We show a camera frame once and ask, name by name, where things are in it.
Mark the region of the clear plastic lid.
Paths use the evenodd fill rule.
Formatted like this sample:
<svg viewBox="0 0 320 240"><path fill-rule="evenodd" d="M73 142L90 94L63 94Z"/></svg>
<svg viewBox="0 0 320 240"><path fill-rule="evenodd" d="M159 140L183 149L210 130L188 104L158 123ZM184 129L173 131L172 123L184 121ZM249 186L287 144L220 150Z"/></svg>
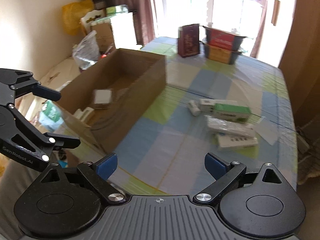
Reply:
<svg viewBox="0 0 320 240"><path fill-rule="evenodd" d="M276 124L270 122L264 116L254 125L254 130L270 145L274 145L278 140L278 128Z"/></svg>

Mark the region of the maroon paper bag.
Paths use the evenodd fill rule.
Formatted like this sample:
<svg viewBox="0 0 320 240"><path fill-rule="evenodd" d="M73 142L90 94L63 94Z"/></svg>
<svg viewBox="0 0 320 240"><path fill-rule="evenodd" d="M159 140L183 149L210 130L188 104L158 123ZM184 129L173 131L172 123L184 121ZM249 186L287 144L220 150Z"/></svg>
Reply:
<svg viewBox="0 0 320 240"><path fill-rule="evenodd" d="M200 53L199 24L179 27L177 53L182 58L195 56Z"/></svg>

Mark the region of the clear plastic bag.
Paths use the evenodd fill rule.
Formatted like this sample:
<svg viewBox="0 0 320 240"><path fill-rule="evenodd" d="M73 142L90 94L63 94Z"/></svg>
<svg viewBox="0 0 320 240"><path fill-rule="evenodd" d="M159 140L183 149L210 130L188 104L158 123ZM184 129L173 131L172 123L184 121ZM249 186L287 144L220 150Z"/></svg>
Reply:
<svg viewBox="0 0 320 240"><path fill-rule="evenodd" d="M100 59L96 34L97 32L95 30L91 31L73 48L72 57L80 70L87 70Z"/></svg>

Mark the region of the lower yellow noodle bowl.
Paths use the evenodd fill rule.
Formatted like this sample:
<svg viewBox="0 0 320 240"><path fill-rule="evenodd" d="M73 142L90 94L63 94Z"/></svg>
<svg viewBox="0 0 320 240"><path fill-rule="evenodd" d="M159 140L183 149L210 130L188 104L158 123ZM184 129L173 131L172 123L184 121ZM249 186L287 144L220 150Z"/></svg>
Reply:
<svg viewBox="0 0 320 240"><path fill-rule="evenodd" d="M207 42L202 41L204 46L204 55L207 59L217 61L224 64L234 64L237 58L242 55L242 51L232 51L211 46Z"/></svg>

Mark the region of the white square box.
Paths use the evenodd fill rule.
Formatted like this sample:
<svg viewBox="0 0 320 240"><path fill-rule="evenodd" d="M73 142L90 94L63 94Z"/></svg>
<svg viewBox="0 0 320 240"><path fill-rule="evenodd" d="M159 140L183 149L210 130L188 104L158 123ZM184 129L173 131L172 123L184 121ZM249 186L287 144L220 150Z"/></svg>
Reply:
<svg viewBox="0 0 320 240"><path fill-rule="evenodd" d="M93 92L92 107L94 109L107 109L112 102L111 89L96 89Z"/></svg>

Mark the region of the white board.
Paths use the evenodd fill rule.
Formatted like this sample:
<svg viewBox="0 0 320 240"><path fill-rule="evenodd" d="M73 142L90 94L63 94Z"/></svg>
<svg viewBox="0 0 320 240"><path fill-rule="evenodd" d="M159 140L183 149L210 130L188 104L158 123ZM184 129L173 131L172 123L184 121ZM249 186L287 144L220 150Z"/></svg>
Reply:
<svg viewBox="0 0 320 240"><path fill-rule="evenodd" d="M110 18L114 44L117 49L135 49L137 46L133 13L117 14Z"/></svg>

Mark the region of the long white medicine box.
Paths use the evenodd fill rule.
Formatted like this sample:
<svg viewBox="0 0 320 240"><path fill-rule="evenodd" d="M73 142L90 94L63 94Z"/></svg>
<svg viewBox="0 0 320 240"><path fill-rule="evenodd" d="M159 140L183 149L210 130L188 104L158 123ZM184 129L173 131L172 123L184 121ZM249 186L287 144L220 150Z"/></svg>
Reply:
<svg viewBox="0 0 320 240"><path fill-rule="evenodd" d="M251 124L240 124L237 122L217 119L212 116L206 116L207 128L213 133L222 133L227 135L238 135L247 138L255 137L255 130Z"/></svg>

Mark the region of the green white medicine box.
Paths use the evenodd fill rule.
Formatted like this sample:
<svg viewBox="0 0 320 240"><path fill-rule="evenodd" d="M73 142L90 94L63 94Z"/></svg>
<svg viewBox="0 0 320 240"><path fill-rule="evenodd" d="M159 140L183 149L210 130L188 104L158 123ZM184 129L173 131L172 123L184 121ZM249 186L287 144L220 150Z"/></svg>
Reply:
<svg viewBox="0 0 320 240"><path fill-rule="evenodd" d="M200 99L199 107L206 115L242 124L252 115L249 107L239 105L237 101L232 100Z"/></svg>

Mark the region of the checkered tablecloth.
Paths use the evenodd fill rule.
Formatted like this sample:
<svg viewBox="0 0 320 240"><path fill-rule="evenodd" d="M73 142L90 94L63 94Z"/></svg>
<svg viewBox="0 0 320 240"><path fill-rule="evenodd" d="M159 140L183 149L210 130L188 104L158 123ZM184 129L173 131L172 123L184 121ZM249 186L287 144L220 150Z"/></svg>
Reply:
<svg viewBox="0 0 320 240"><path fill-rule="evenodd" d="M167 37L153 40L141 51L165 56L166 85L112 151L118 157L112 183L132 194L194 195L213 181L204 168L204 156L212 152L226 161L241 161L250 171L273 163L292 186L297 185L295 125L279 69L246 56L234 65L211 61L203 54L182 58L175 40ZM193 116L187 107L190 100L200 98L235 100L249 107L249 122L266 117L276 124L278 140L270 145L259 137L255 147L220 151L205 116ZM86 107L73 115L88 123L94 110ZM74 155L81 161L95 161L104 153L80 138Z"/></svg>

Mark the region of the brown shipping carton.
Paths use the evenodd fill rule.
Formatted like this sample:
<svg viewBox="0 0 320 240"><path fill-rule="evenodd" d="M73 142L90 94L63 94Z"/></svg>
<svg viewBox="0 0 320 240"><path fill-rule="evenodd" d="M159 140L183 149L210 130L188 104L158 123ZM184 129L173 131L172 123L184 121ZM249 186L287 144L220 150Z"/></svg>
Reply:
<svg viewBox="0 0 320 240"><path fill-rule="evenodd" d="M101 52L105 53L116 48L109 21L93 22L91 23L91 29L96 31L96 41Z"/></svg>

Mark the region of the small white bottle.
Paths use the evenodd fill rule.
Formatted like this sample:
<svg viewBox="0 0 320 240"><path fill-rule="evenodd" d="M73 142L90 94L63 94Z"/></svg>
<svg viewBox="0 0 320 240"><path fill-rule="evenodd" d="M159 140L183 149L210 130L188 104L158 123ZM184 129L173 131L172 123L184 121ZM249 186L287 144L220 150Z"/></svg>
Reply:
<svg viewBox="0 0 320 240"><path fill-rule="evenodd" d="M196 104L196 102L194 100L190 100L188 102L188 109L193 116L198 116L201 113L198 105Z"/></svg>

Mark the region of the brown cardboard box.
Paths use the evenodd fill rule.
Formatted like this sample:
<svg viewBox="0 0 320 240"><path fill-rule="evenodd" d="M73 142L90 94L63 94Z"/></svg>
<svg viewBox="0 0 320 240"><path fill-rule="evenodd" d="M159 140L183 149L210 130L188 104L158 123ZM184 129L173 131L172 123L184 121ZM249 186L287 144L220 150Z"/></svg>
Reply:
<svg viewBox="0 0 320 240"><path fill-rule="evenodd" d="M71 130L100 150L112 152L165 88L165 68L164 55L117 49L63 88L56 105ZM98 89L111 90L112 101L83 123L73 114L92 107Z"/></svg>

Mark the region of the yellow plastic bag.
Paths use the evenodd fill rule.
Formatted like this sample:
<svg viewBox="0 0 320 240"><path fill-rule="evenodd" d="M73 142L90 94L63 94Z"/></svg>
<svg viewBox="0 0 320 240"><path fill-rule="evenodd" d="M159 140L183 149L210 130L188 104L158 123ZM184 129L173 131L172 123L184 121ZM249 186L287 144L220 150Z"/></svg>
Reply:
<svg viewBox="0 0 320 240"><path fill-rule="evenodd" d="M68 35L76 36L80 31L80 19L94 10L92 0L69 3L62 6L62 25Z"/></svg>

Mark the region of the brown curtain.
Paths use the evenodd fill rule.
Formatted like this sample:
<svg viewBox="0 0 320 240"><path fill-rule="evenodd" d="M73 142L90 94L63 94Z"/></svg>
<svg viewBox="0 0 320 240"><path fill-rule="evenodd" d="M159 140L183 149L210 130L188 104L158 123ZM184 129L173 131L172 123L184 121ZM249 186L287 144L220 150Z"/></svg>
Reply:
<svg viewBox="0 0 320 240"><path fill-rule="evenodd" d="M155 38L152 0L114 0L116 5L125 4L134 11L134 26L137 43L146 45Z"/></svg>

